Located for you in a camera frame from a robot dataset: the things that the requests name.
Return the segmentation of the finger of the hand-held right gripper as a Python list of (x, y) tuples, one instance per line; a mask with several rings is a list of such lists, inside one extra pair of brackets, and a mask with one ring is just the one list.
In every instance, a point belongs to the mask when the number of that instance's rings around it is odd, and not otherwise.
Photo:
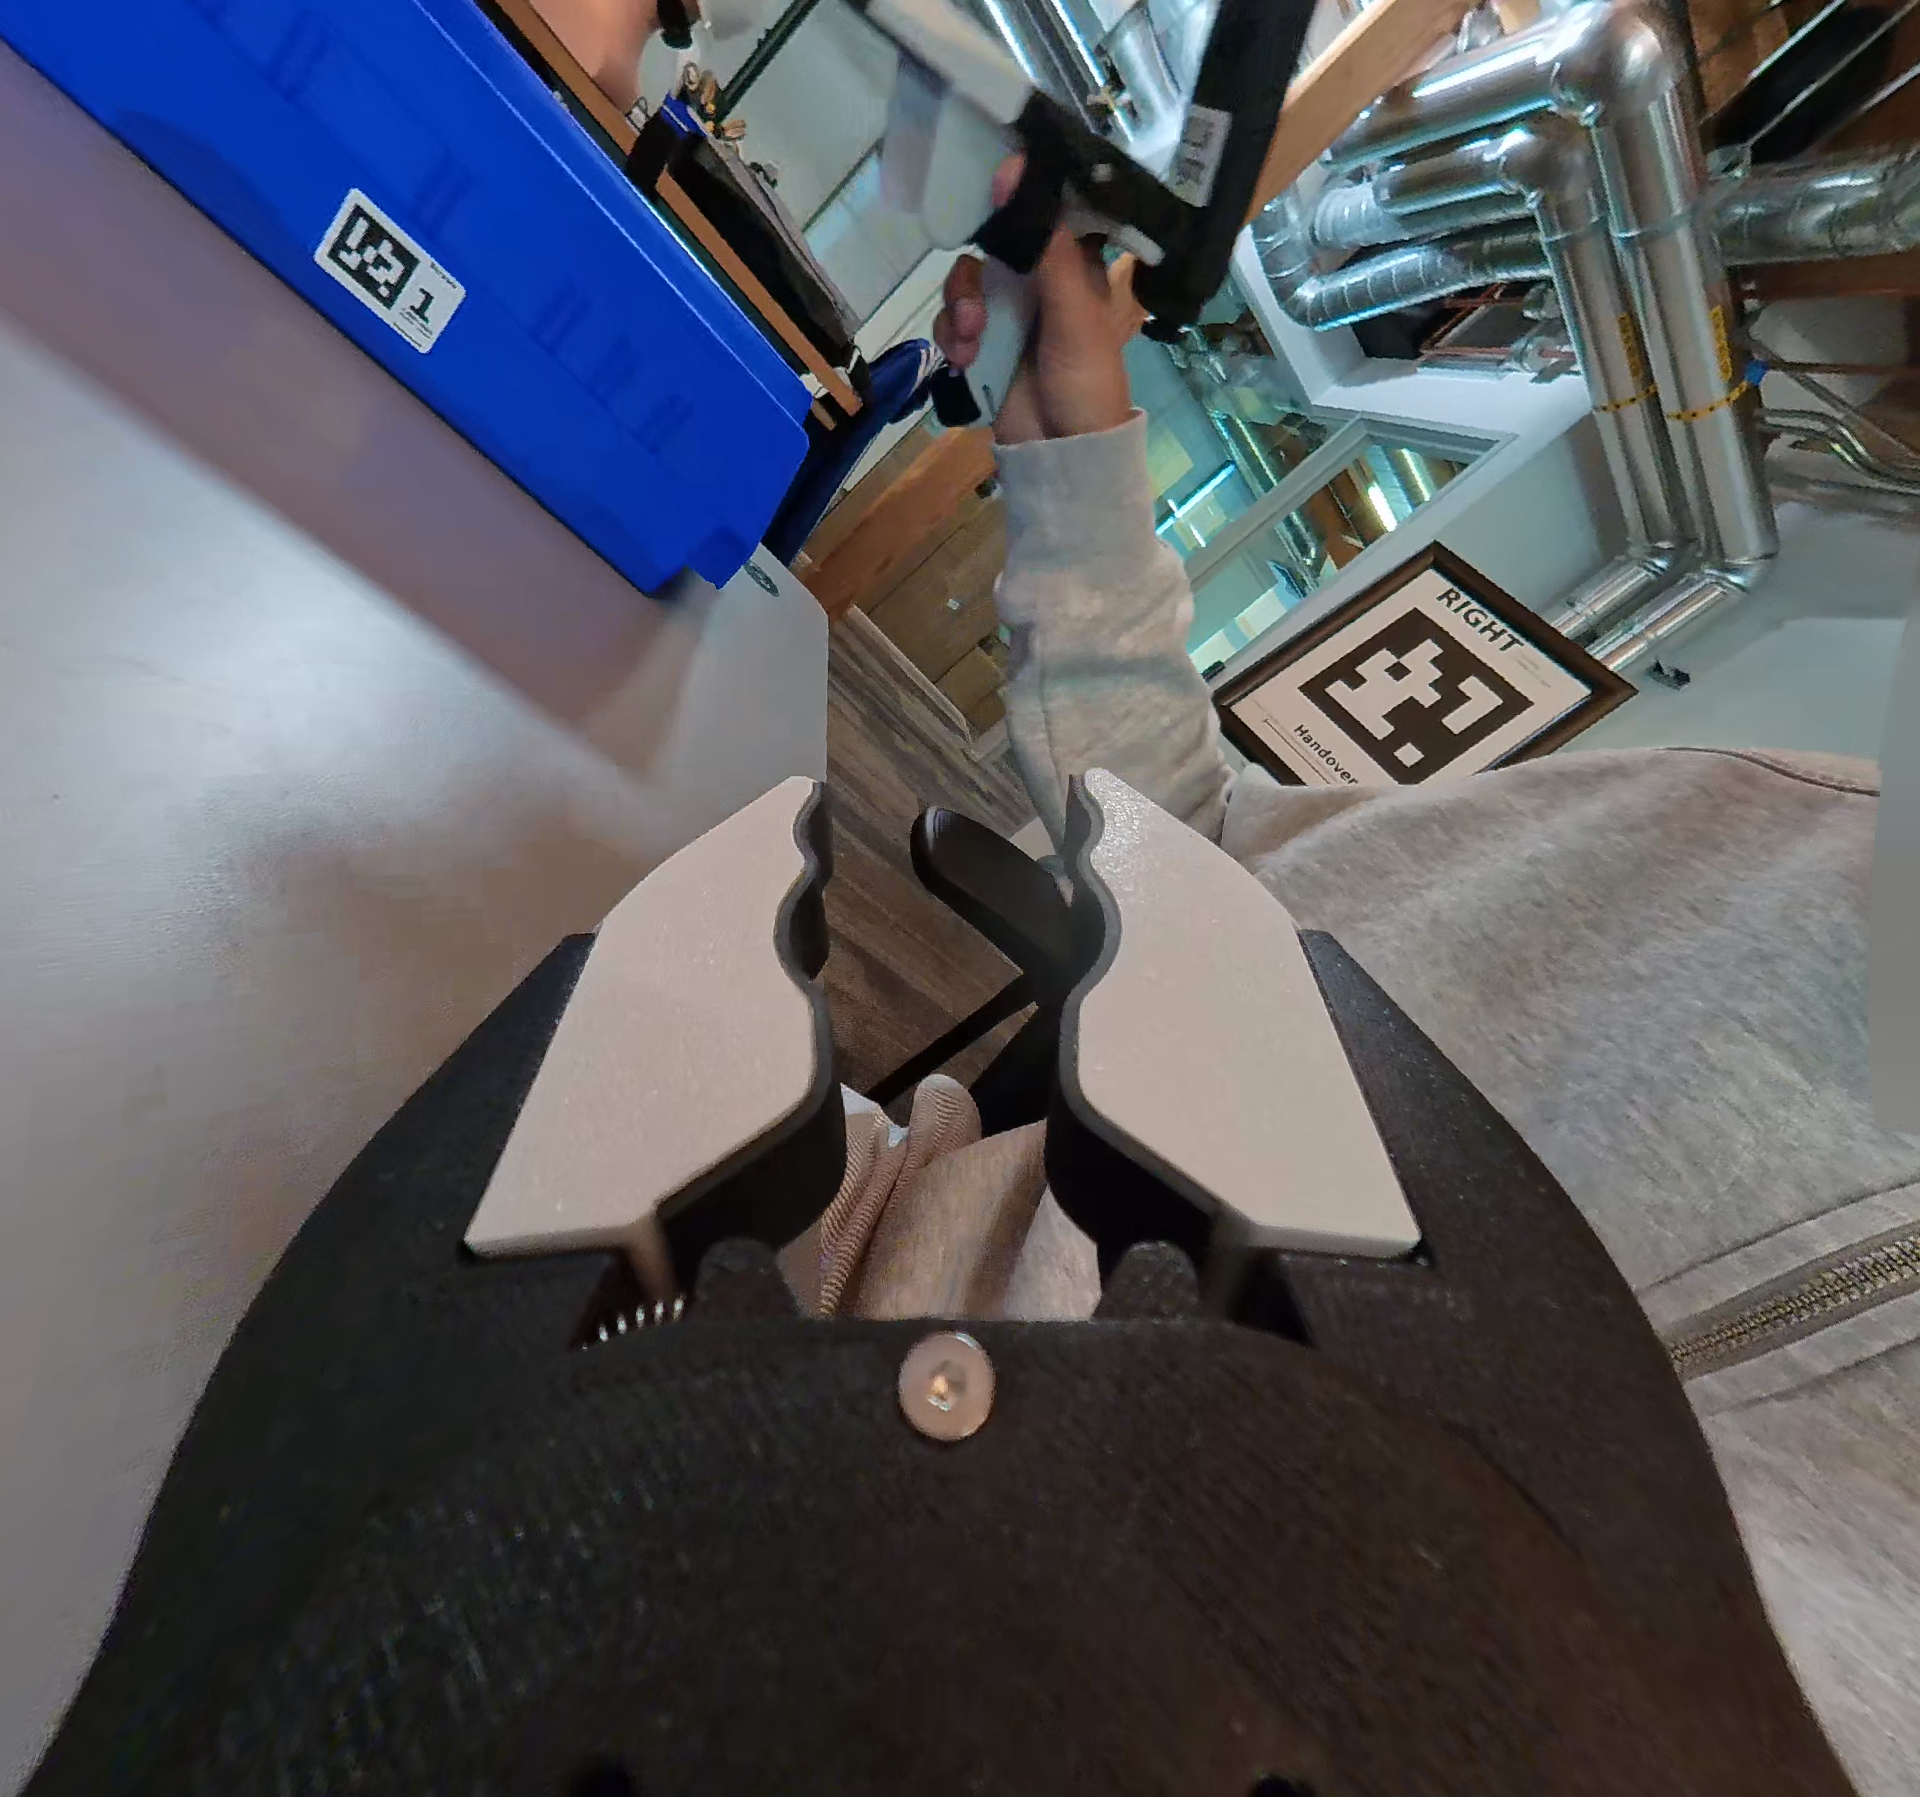
[(934, 247), (965, 247), (995, 213), (995, 177), (1019, 152), (1027, 85), (979, 99), (959, 84), (896, 84), (880, 138), (880, 194)]
[(1036, 84), (993, 29), (952, 0), (839, 0), (1000, 128), (1013, 128)]

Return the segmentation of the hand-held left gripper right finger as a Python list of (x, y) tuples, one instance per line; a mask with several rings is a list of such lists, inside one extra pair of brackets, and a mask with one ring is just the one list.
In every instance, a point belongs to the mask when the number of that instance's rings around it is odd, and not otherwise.
[(1075, 983), (1044, 1130), (1054, 1198), (1101, 1269), (1141, 1243), (1200, 1282), (1264, 1258), (1421, 1245), (1290, 913), (1109, 770), (1068, 789)]

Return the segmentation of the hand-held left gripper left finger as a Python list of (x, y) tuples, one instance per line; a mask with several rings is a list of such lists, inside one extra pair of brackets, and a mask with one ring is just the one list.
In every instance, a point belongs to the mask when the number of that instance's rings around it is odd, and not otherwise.
[(473, 1258), (697, 1268), (826, 1210), (846, 1168), (829, 873), (826, 785), (789, 778), (623, 896), (467, 1223)]

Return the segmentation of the blue plastic bin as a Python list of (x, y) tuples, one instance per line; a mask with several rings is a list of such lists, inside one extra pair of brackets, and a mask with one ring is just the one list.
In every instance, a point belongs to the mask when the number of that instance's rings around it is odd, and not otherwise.
[(2, 29), (631, 587), (749, 563), (815, 397), (471, 0), (2, 0)]

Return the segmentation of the person's right hand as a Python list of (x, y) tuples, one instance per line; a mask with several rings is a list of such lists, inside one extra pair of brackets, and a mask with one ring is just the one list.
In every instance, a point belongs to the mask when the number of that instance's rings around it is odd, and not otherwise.
[(993, 421), (998, 448), (1097, 436), (1136, 417), (1123, 348), (1145, 311), (1133, 272), (1131, 253), (1109, 261), (1101, 241), (1054, 232), (1029, 276), (1034, 316)]

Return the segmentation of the dark grey bag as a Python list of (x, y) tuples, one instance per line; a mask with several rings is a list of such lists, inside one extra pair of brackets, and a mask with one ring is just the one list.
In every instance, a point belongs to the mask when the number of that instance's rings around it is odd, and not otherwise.
[(838, 369), (858, 369), (858, 319), (773, 182), (728, 140), (659, 126), (662, 175)]

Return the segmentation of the blue jacket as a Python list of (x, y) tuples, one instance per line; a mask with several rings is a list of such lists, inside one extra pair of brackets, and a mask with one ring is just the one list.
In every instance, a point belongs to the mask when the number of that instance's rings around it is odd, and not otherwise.
[(944, 367), (944, 353), (928, 340), (901, 340), (868, 364), (861, 409), (809, 438), (805, 460), (762, 536), (773, 562), (794, 565), (875, 441), (924, 411), (931, 378)]

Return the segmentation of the person's striped shirt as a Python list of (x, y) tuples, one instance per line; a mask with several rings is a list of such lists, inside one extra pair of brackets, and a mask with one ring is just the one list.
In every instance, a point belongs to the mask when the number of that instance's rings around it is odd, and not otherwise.
[(926, 1163), (981, 1138), (971, 1090), (934, 1073), (918, 1083), (906, 1125), (855, 1092), (839, 1088), (846, 1121), (843, 1181), (822, 1215), (777, 1262), (801, 1316), (838, 1316), (855, 1295), (876, 1227), (894, 1196)]

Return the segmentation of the person's beige pants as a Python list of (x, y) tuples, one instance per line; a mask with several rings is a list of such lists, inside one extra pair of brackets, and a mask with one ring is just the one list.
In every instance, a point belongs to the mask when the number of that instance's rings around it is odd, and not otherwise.
[(915, 1179), (886, 1291), (906, 1316), (1023, 1324), (1092, 1316), (1092, 1238), (1049, 1190), (1040, 1121), (942, 1155)]

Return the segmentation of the person's grey sweatshirt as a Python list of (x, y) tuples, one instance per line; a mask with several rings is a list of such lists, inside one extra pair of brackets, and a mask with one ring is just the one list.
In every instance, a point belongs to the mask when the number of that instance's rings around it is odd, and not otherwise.
[(1880, 772), (1556, 754), (1223, 785), (1213, 834), (1547, 1163), (1679, 1369), (1862, 1792), (1918, 1788), (1916, 1143), (1867, 1084)]

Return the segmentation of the wooden edged desk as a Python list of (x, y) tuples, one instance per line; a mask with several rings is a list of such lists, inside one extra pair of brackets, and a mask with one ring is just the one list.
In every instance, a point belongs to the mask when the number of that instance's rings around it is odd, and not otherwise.
[[(588, 80), (584, 64), (563, 48), (559, 36), (553, 33), (530, 0), (488, 3), (505, 16), (507, 29), (550, 70), (563, 89), (563, 97), (577, 106), (588, 134), (605, 148), (605, 153), (615, 158), (621, 168), (627, 168), (633, 149), (642, 143), (640, 128)], [(833, 404), (830, 413), (815, 411), (815, 417), (825, 428), (839, 426), (864, 407), (864, 394), (855, 389), (850, 367), (826, 358), (801, 322), (760, 283), (734, 244), (693, 206), (666, 166), (660, 168), (655, 188), (643, 189), (642, 195), (656, 207), (666, 209), (676, 224), (681, 227), (681, 232), (701, 250), (708, 268), (728, 279), (745, 307), (771, 333), (773, 342)]]

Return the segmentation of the framed marker sign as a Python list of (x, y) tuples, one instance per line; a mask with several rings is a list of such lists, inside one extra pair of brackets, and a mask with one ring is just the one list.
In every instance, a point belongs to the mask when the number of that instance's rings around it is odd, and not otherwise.
[(1560, 750), (1636, 697), (1439, 542), (1217, 686), (1226, 741), (1283, 785), (1411, 788)]

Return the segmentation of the silver duct pipes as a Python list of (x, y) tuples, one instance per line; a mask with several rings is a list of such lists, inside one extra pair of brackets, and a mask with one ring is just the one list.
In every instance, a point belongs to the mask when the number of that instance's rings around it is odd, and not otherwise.
[(1547, 623), (1623, 674), (1742, 603), (1781, 548), (1729, 271), (1916, 250), (1916, 148), (1715, 181), (1664, 0), (1537, 6), (1361, 111), (1323, 161), (1375, 172), (1283, 191), (1253, 239), (1307, 331), (1550, 280), (1624, 547)]

